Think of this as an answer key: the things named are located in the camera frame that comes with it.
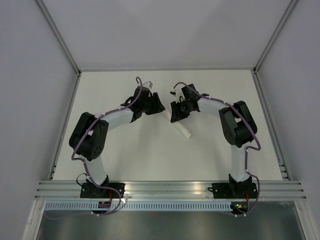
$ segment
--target black mounting plate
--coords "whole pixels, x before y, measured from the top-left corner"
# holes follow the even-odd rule
[[[212,192],[214,199],[247,199],[246,193],[248,193],[249,199],[256,199],[258,196],[257,186],[253,182],[250,184],[250,187],[240,191],[236,195],[233,195],[228,182],[212,183]]]
[[[124,197],[125,193],[125,184],[123,182],[108,182],[106,186],[117,189],[120,192],[121,198]],[[118,194],[112,190],[101,189],[94,186],[91,182],[84,182],[82,184],[80,198],[81,199],[108,199],[112,194],[112,199],[119,199]]]

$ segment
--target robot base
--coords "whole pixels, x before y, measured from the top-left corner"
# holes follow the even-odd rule
[[[212,183],[212,188],[208,188],[213,193],[215,199],[246,199],[247,194],[249,199],[256,199],[258,190],[255,183],[252,182],[252,177],[246,181],[236,182],[229,174],[229,182]]]
[[[109,182],[109,178],[107,177],[101,186],[114,188],[120,192],[121,198],[124,197],[125,184],[122,182]],[[118,194],[116,194],[114,191],[98,188],[89,180],[86,180],[86,182],[82,184],[80,193],[81,199],[109,199],[110,197],[112,197],[112,199],[119,199]]]

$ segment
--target white tube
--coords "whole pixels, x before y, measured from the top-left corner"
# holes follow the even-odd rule
[[[171,112],[166,108],[164,111],[161,112],[163,116],[165,116],[169,122],[171,120]],[[181,122],[174,122],[171,123],[176,129],[178,129],[178,131],[186,138],[189,139],[191,137],[191,132],[185,127],[183,126],[183,124]]]

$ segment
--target white wall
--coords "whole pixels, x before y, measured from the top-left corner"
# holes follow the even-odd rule
[[[292,177],[301,180],[320,226],[320,1],[303,0],[259,75]]]
[[[82,71],[254,67],[289,0],[44,0]]]
[[[21,239],[75,73],[32,0],[0,1],[0,239]]]

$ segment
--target white arm segment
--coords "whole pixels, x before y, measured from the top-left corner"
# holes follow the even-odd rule
[[[208,100],[205,98],[200,98],[198,100],[199,110],[202,113],[207,113],[219,118],[219,110],[225,108],[226,106],[217,101]]]
[[[231,146],[231,177],[239,182],[247,180],[250,176],[245,170],[245,147],[247,144],[238,148],[236,145]]]
[[[131,123],[133,116],[134,116],[134,112],[131,111],[129,108],[127,108],[122,111],[111,113],[103,117],[101,120],[105,120],[109,123],[109,126],[108,126],[108,132],[109,132],[110,130],[120,125]],[[107,173],[102,164],[101,155],[91,161],[85,160],[85,162],[86,162],[88,172],[92,177],[92,179],[94,180],[94,182],[97,183],[98,185],[101,185],[107,178]]]
[[[207,113],[216,117],[219,116],[219,110],[226,106],[217,101],[201,98],[198,100],[199,110],[202,113]],[[245,147],[244,144],[241,148],[231,145],[231,176],[237,182],[243,182],[249,178],[245,170]]]

